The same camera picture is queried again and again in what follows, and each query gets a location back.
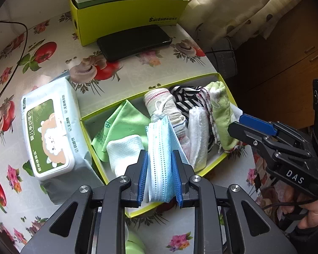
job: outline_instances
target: black smartphone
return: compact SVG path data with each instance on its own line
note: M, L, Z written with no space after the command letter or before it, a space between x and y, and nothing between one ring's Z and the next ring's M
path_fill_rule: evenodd
M144 50L171 44L172 39L158 25L118 31L100 37L97 44L109 62Z

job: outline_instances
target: table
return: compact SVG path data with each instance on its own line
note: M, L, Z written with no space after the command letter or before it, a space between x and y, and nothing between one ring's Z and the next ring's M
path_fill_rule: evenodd
M179 26L163 27L172 38L172 45L143 52L120 60L106 62L96 43L82 47L74 33L71 15L66 12L36 25L28 31L27 47L20 66L0 98L0 231L6 233L14 246L21 250L27 241L55 212L44 188L26 168L28 154L23 142L20 101L22 95L51 81L69 66L83 60L94 60L99 67L89 78L77 79L81 115L87 115L110 103L131 95L189 77L216 72L203 51ZM0 53L0 91L12 76L23 50L26 34L18 36ZM246 156L224 160L210 178L228 186L235 182L253 199L252 177L255 173L249 146ZM192 253L193 208L180 209L160 206L129 221L130 229L144 241L148 253L170 253L166 248L174 235L191 231L184 253Z

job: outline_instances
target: blue surgical mask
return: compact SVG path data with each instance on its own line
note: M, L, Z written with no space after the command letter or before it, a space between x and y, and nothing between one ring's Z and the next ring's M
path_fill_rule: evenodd
M147 127L148 181L150 202L170 202L175 196L171 166L173 150L179 150L183 163L188 160L168 117L158 119Z

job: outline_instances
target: human hand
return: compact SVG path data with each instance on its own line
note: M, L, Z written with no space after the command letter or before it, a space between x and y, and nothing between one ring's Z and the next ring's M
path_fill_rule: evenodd
M285 189L283 202L293 203L293 202L302 202L305 200L311 199L310 197L300 193L297 197L297 200L294 200L294 188L287 185ZM298 228L307 229L311 227L318 226L318 200L312 203L300 205L301 208L308 210L308 215L306 215L299 223ZM292 213L294 211L294 206L281 206L281 210L284 214Z

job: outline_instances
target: folded green cloth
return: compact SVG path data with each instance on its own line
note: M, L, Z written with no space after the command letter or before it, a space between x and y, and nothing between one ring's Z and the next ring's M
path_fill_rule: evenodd
M205 87L209 91L213 118L218 130L222 148L225 151L232 151L239 144L239 141L231 137L227 131L228 125L236 120L231 104L228 99L226 87L221 81L211 82Z
M109 162L107 143L129 135L140 135L144 148L147 150L148 140L146 126L151 122L128 101L124 101L106 120L104 128L92 140L92 146L104 162Z

